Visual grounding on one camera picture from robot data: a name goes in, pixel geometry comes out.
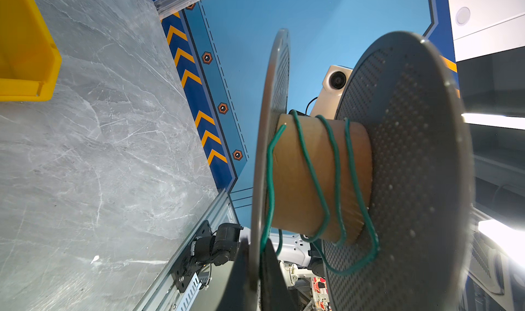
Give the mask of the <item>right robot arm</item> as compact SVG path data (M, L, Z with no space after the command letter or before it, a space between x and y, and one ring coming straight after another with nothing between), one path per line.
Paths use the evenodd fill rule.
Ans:
M331 310L323 260L299 234L284 234L279 239L272 230L270 239L275 248L284 284L298 310Z

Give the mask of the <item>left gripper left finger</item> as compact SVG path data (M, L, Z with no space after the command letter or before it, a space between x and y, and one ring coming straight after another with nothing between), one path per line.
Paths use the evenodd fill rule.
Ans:
M256 293L249 278L249 248L248 240L242 239L216 311L256 310Z

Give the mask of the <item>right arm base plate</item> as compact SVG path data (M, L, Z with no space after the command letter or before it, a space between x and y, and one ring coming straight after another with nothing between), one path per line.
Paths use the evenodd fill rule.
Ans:
M196 233L170 270L180 293L186 292L194 274L204 266L221 266L235 260L242 229L243 226L237 223L222 223L213 232L208 220L204 220L198 226Z

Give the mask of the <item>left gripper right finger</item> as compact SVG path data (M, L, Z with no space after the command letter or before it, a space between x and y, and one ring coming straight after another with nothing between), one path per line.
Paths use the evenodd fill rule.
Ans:
M261 310L298 309L298 303L285 284L272 241L268 240L261 254Z

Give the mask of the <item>grey perforated cable spool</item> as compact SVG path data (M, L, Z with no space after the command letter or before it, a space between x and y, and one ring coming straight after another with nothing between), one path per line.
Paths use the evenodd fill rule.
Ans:
M406 31L361 56L333 120L287 110L289 34L272 46L258 129L249 278L261 310L272 228L319 248L334 310L454 310L466 281L474 161L436 47Z

